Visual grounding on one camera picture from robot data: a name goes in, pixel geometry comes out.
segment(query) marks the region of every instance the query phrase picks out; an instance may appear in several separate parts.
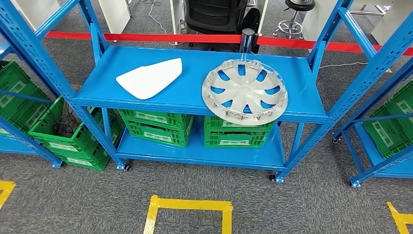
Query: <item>shelf caster wheel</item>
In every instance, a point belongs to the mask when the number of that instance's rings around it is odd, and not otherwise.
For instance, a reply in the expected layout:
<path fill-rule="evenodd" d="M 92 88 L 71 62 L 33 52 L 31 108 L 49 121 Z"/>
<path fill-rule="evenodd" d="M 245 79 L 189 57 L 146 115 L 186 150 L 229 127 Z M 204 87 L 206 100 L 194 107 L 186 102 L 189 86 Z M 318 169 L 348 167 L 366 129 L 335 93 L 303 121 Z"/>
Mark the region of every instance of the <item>shelf caster wheel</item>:
<path fill-rule="evenodd" d="M 338 144 L 338 143 L 340 143 L 341 142 L 341 139 L 339 138 L 338 140 L 336 140 L 336 139 L 332 139 L 331 140 L 331 142 L 333 143 L 333 144 Z"/>
<path fill-rule="evenodd" d="M 269 178 L 272 182 L 275 182 L 275 175 L 269 175 L 268 178 Z"/>
<path fill-rule="evenodd" d="M 131 166 L 129 164 L 126 164 L 123 171 L 128 172 L 130 169 L 131 169 Z"/>

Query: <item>green plastic crate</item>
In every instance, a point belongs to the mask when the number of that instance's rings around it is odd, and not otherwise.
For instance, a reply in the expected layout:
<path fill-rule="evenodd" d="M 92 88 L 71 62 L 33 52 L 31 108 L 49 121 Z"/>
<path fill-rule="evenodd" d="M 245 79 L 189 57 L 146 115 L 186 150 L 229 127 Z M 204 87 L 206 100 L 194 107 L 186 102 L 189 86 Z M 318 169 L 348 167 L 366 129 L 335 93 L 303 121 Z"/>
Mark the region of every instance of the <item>green plastic crate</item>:
<path fill-rule="evenodd" d="M 110 115 L 110 122 L 111 122 L 111 134 L 112 134 L 112 144 L 117 147 L 117 144 L 119 143 L 119 140 L 122 136 L 124 127 L 122 126 L 121 122 L 119 121 L 118 118 Z M 96 118 L 96 121 L 99 121 L 99 125 L 103 126 L 103 119 L 102 118 Z M 94 146 L 92 147 L 93 149 L 98 146 L 99 142 L 96 141 Z M 58 157 L 70 157 L 70 158 L 77 158 L 81 160 L 89 160 L 91 157 L 91 154 L 85 154 L 83 152 L 75 152 L 71 150 L 65 150 L 65 149 L 60 149 L 60 148 L 53 148 L 53 153 L 56 154 Z"/>
<path fill-rule="evenodd" d="M 187 147 L 189 133 L 192 127 L 194 116 L 190 116 L 189 121 L 180 130 L 169 129 L 161 126 L 149 125 L 142 122 L 135 122 L 124 119 L 126 127 L 133 137 L 156 141 L 178 147 Z"/>
<path fill-rule="evenodd" d="M 206 131 L 230 131 L 230 132 L 270 132 L 274 122 L 266 123 L 258 126 L 239 125 L 228 122 L 218 116 L 204 116 L 204 128 Z"/>
<path fill-rule="evenodd" d="M 377 108 L 370 117 L 413 113 L 413 80 Z M 413 117 L 370 121 L 363 124 L 380 154 L 389 158 L 413 143 Z"/>
<path fill-rule="evenodd" d="M 370 117 L 389 116 L 385 105 L 379 107 Z M 389 158 L 413 143 L 397 119 L 368 121 L 363 123 L 383 158 Z"/>
<path fill-rule="evenodd" d="M 204 131 L 206 148 L 261 148 L 268 132 L 209 132 Z"/>
<path fill-rule="evenodd" d="M 191 115 L 163 112 L 119 110 L 119 113 L 125 121 L 130 120 L 177 131 L 186 126 L 191 119 Z"/>
<path fill-rule="evenodd" d="M 0 89 L 49 100 L 17 63 L 12 61 L 0 61 Z M 24 98 L 0 94 L 0 115 L 4 118 L 12 118 L 16 107 L 21 107 L 25 101 Z"/>
<path fill-rule="evenodd" d="M 71 155 L 57 156 L 69 165 L 89 168 L 96 171 L 103 171 L 110 159 L 110 156 L 105 152 L 100 144 L 94 148 L 91 155 L 85 158 L 79 158 Z"/>
<path fill-rule="evenodd" d="M 37 138 L 50 151 L 61 154 L 62 150 L 67 153 L 79 153 L 91 155 L 96 145 L 96 139 L 92 133 L 81 123 L 72 137 L 55 136 L 53 126 L 62 115 L 64 100 L 60 96 L 53 105 L 43 114 L 40 120 L 29 130 L 29 135 Z M 100 109 L 90 109 L 90 113 L 99 123 L 102 121 L 102 114 L 98 115 Z"/>

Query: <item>wheel cover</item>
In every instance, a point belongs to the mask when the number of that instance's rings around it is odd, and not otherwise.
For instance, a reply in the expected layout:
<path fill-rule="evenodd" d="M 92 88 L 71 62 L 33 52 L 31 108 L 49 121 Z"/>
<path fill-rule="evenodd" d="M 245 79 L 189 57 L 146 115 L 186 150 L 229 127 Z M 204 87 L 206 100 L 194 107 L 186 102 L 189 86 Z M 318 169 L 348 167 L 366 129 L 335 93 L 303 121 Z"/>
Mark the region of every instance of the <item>wheel cover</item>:
<path fill-rule="evenodd" d="M 210 71 L 202 98 L 215 115 L 240 125 L 272 122 L 288 103 L 281 76 L 256 60 L 228 60 Z"/>

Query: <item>red barrier tape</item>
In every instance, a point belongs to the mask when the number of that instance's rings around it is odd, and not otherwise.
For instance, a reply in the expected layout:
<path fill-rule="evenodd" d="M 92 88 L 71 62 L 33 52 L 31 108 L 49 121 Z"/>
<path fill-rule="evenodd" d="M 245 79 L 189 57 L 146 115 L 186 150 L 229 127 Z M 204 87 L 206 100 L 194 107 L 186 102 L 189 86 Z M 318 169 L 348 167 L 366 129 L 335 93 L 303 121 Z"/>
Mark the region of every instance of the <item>red barrier tape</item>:
<path fill-rule="evenodd" d="M 241 35 L 191 35 L 191 34 L 104 34 L 106 40 L 126 40 L 126 41 L 145 41 L 145 42 L 193 42 L 193 43 L 240 43 Z M 70 32 L 49 32 L 46 38 L 56 39 L 77 39 L 90 40 L 89 33 L 70 33 Z M 259 37 L 258 45 L 278 46 L 288 48 L 312 49 L 315 42 L 299 39 L 283 39 L 274 37 Z M 380 45 L 373 45 L 376 50 Z M 330 42 L 327 51 L 362 53 L 356 43 Z M 403 55 L 413 56 L 413 47 L 406 50 Z"/>

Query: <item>yellow floor tape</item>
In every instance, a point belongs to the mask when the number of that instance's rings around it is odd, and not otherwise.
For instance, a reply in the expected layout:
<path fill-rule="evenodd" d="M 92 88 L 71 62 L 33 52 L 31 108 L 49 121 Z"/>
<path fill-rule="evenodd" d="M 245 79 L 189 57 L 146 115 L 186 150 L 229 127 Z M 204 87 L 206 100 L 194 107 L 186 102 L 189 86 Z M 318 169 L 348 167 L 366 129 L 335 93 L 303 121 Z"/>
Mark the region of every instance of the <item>yellow floor tape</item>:
<path fill-rule="evenodd" d="M 400 234 L 409 234 L 406 224 L 413 224 L 413 214 L 401 214 L 393 207 L 390 202 L 387 202 L 390 212 L 392 213 L 394 222 L 399 229 Z"/>
<path fill-rule="evenodd" d="M 0 180 L 0 209 L 11 194 L 16 184 L 12 181 Z"/>
<path fill-rule="evenodd" d="M 232 205 L 230 201 L 167 199 L 153 195 L 150 198 L 144 234 L 153 234 L 158 208 L 222 211 L 222 234 L 231 234 L 232 232 Z"/>

